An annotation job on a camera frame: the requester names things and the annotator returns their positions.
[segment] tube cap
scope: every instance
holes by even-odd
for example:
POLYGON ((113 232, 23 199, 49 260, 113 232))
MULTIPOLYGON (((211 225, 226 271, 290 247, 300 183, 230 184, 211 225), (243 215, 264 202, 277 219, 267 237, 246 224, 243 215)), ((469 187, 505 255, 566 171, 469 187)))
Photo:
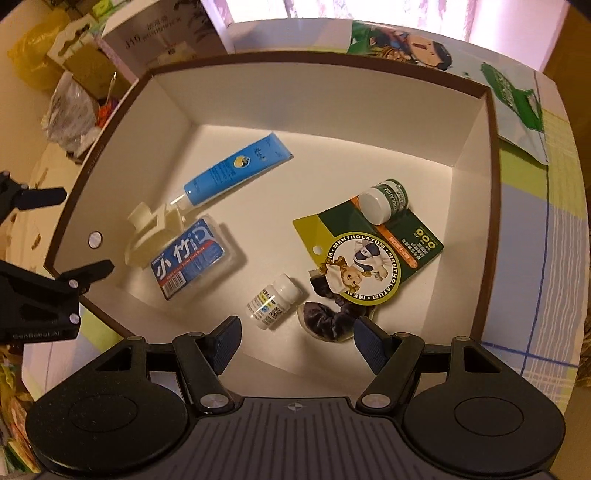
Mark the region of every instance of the tube cap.
POLYGON ((189 197, 187 197, 187 194, 184 190, 178 191, 177 194, 173 197, 173 200, 170 200, 169 203, 171 207, 177 208, 181 215, 184 215, 185 213, 189 212, 194 208, 193 204, 189 200, 189 197))
POLYGON ((274 282, 273 288, 287 302, 295 303, 301 297, 301 291, 291 279, 282 273, 274 282))

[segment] qr code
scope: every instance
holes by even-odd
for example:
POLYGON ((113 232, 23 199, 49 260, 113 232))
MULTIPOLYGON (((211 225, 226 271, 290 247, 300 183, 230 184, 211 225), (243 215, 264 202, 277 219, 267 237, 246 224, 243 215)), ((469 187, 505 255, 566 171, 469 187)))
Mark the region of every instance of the qr code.
POLYGON ((271 317, 272 319, 276 319, 277 317, 281 316, 283 312, 281 311, 281 309, 279 307, 275 307, 274 309, 272 309, 268 315, 269 317, 271 317))
POLYGON ((176 292, 178 292, 187 281, 184 278, 182 272, 178 272, 176 275, 170 277, 164 285, 162 285, 162 291, 167 300, 169 300, 176 292))

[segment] green printed paper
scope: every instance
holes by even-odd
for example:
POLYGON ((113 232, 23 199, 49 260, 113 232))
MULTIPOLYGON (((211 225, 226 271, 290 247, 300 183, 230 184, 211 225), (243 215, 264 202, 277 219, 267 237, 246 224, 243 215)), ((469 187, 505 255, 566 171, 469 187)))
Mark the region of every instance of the green printed paper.
POLYGON ((357 197, 293 224, 330 289, 361 305, 392 298, 443 250, 409 209, 375 226, 359 211, 357 197))
POLYGON ((407 27, 354 21, 347 53, 441 70, 489 86, 494 92, 499 136, 548 164, 536 72, 517 62, 491 62, 462 43, 407 27))

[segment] white jar lid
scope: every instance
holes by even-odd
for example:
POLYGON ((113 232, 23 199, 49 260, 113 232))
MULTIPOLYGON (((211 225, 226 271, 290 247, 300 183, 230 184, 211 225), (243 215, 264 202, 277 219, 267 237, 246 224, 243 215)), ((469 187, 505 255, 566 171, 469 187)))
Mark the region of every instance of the white jar lid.
POLYGON ((358 200, 361 213, 373 225, 382 225, 392 216, 390 202, 378 189, 372 187, 366 190, 358 200))
POLYGON ((281 298, 290 304, 295 303, 301 296, 300 289, 284 273, 273 282, 273 288, 277 290, 281 298))

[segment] bottle label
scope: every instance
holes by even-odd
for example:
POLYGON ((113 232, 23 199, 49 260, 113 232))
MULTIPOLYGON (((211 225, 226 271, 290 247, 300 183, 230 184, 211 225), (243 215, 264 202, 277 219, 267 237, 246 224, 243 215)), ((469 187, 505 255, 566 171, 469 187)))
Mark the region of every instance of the bottle label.
POLYGON ((390 202, 392 216, 402 212, 408 206, 408 197, 404 187, 396 180, 386 180, 375 186, 380 192, 386 195, 390 202))
POLYGON ((254 297, 248 303, 248 310, 254 318, 264 323, 265 325, 272 325, 275 321, 285 313, 285 310, 274 300, 275 296, 271 295, 266 288, 254 297))

